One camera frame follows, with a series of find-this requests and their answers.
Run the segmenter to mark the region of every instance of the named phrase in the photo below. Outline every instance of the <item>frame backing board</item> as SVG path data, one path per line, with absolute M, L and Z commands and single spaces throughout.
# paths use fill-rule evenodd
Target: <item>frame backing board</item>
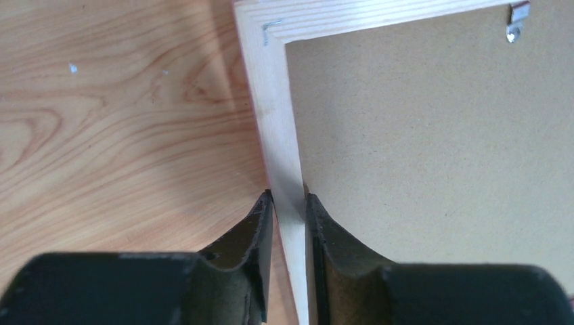
M 574 3 L 287 44 L 303 179 L 395 261 L 532 263 L 574 293 Z

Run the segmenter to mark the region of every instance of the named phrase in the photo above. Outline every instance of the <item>metal clip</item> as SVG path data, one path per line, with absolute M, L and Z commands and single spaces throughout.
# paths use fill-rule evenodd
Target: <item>metal clip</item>
M 510 4 L 510 21 L 506 27 L 506 40 L 514 43 L 520 38 L 524 29 L 524 19 L 530 14 L 530 1 L 520 1 Z

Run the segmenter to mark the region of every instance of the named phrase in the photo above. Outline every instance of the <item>wooden frame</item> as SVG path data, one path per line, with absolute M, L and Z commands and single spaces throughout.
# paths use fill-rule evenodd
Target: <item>wooden frame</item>
M 509 1 L 504 0 L 243 0 L 235 3 L 250 94 L 299 324 L 309 323 L 305 191 L 285 45 L 507 3 Z

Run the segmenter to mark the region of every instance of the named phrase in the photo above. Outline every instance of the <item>white paint speck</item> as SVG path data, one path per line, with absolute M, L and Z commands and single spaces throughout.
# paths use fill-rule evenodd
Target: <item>white paint speck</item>
M 70 72 L 71 73 L 78 73 L 78 67 L 75 66 L 73 63 L 70 63 Z

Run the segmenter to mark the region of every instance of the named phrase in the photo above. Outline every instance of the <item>wooden table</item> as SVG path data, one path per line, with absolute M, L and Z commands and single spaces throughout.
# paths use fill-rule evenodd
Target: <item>wooden table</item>
M 0 3 L 0 287 L 45 251 L 193 251 L 265 189 L 228 0 Z M 270 324 L 296 315 L 275 234 Z

